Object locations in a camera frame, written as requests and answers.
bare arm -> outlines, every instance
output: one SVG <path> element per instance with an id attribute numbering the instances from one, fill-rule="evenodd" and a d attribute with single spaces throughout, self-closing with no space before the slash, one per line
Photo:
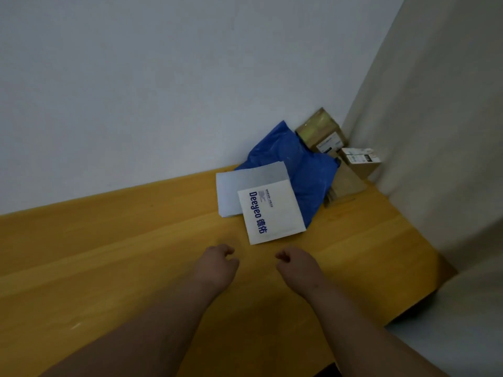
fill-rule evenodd
<path id="1" fill-rule="evenodd" d="M 404 342 L 372 323 L 297 248 L 276 254 L 286 284 L 311 305 L 344 377 L 446 377 Z"/>
<path id="2" fill-rule="evenodd" d="M 209 247 L 169 296 L 79 349 L 41 377 L 174 376 L 211 302 L 234 279 L 239 261 L 227 245 Z"/>

wooden surface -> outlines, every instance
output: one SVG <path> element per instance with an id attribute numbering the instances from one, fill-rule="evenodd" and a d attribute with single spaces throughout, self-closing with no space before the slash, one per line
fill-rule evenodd
<path id="1" fill-rule="evenodd" d="M 241 266 L 206 312 L 180 376 L 311 377 L 332 361 L 310 307 L 275 270 L 303 247 L 381 325 L 455 270 L 373 186 L 304 233 L 250 246 L 217 213 L 215 171 L 0 217 L 0 370 L 35 376 L 145 308 L 212 244 Z"/>

brown cardboard box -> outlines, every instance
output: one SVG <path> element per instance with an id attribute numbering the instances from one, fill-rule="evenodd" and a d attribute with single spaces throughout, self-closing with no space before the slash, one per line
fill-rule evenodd
<path id="1" fill-rule="evenodd" d="M 381 159 L 371 148 L 343 148 L 339 155 L 362 180 L 381 165 Z"/>
<path id="2" fill-rule="evenodd" d="M 367 185 L 341 158 L 337 158 L 337 161 L 341 164 L 333 178 L 329 192 L 325 196 L 324 205 L 326 208 L 334 203 L 346 202 L 352 199 L 356 193 L 367 189 Z"/>
<path id="3" fill-rule="evenodd" d="M 295 132 L 313 152 L 328 153 L 348 145 L 341 127 L 323 108 L 316 111 Z"/>

white envelope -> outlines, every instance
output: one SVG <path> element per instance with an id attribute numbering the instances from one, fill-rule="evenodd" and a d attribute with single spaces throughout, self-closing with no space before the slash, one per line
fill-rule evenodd
<path id="1" fill-rule="evenodd" d="M 289 180 L 288 171 L 283 161 L 257 168 L 217 173 L 216 178 L 218 214 L 222 217 L 243 213 L 237 196 L 239 190 Z"/>
<path id="2" fill-rule="evenodd" d="M 240 190 L 250 245 L 306 230 L 290 180 Z"/>

person's left hand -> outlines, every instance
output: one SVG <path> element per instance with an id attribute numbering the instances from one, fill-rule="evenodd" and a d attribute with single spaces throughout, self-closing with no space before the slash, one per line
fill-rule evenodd
<path id="1" fill-rule="evenodd" d="M 226 244 L 211 246 L 197 260 L 192 270 L 192 278 L 214 288 L 215 295 L 222 293 L 234 280 L 239 259 L 226 259 L 234 249 Z"/>

